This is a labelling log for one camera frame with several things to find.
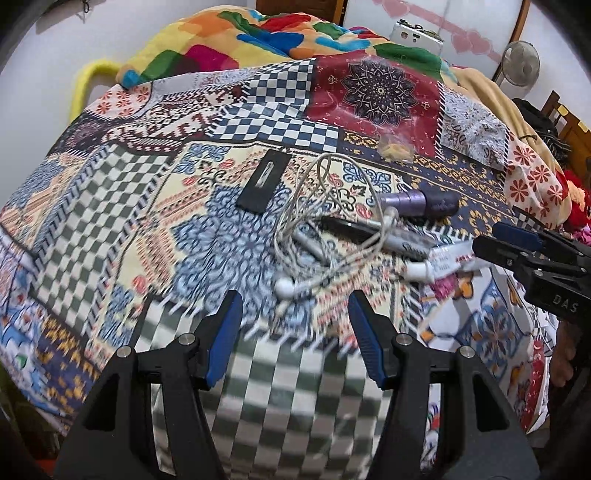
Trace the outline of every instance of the screw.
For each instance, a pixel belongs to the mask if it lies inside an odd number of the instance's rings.
[[[413,337],[407,333],[399,333],[396,336],[396,343],[399,345],[410,345],[413,342]]]
[[[192,333],[184,333],[178,337],[178,342],[181,345],[191,345],[195,341],[195,336]]]
[[[131,355],[131,347],[129,345],[120,346],[116,353],[119,358],[127,358]]]
[[[474,351],[474,349],[471,346],[461,346],[460,347],[460,355],[465,357],[465,358],[473,358],[476,355],[476,352]]]

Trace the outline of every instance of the colorful quilt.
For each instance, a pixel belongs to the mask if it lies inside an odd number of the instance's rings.
[[[164,28],[119,71],[125,88],[183,73],[214,72],[363,50],[431,78],[457,83],[449,65],[422,48],[396,45],[371,30],[347,30],[306,14],[266,17],[231,5]]]
[[[379,136],[392,131],[413,142],[413,163],[377,155]],[[267,211],[237,209],[270,148],[292,160]],[[23,392],[66,432],[119,346],[164,346],[235,288],[244,325],[225,379],[202,395],[231,477],[364,478],[389,394],[368,379],[346,314],[349,293],[361,288],[419,341],[472,345],[528,423],[524,405],[536,404],[540,384],[530,360],[537,311],[514,301],[521,293],[502,269],[477,275],[471,289],[464,281],[440,316],[418,286],[391,280],[400,259],[381,254],[295,301],[270,334],[273,228],[297,170],[323,152],[354,157],[379,192],[461,192],[458,215],[408,225],[442,243],[512,221],[508,203],[552,219],[562,198],[541,159],[484,106],[364,51],[117,85],[0,212],[0,358]],[[345,208],[372,216],[356,166],[335,161],[330,178]],[[350,247],[327,239],[337,252]],[[160,464],[170,470],[157,389],[152,404]],[[438,424],[434,387],[426,467]]]

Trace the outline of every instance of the beige blanket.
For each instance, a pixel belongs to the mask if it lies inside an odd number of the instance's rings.
[[[452,67],[452,72],[457,77],[459,85],[446,82],[449,88],[476,99],[488,107],[517,138],[527,143],[541,157],[553,174],[557,176],[563,175],[560,165],[554,159],[546,144],[538,137],[534,129],[525,122],[517,106],[501,91],[495,82],[489,80],[475,69]],[[535,138],[526,137],[526,135],[535,135]],[[572,203],[570,195],[568,195],[561,204],[558,223],[563,223],[569,217],[571,207]]]

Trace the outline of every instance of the plastic bag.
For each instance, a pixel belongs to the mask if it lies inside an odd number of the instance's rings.
[[[415,149],[402,135],[384,134],[379,138],[378,154],[386,161],[411,163],[414,160]]]

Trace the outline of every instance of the sharpie marker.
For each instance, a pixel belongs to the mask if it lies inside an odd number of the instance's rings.
[[[368,238],[371,238],[376,234],[376,230],[368,225],[349,222],[348,220],[331,216],[322,217],[320,220],[320,227],[335,235],[347,237],[356,244],[362,244]],[[427,236],[395,227],[390,230],[382,250],[393,252],[414,260],[426,260],[429,256],[429,252],[436,245],[435,240]]]

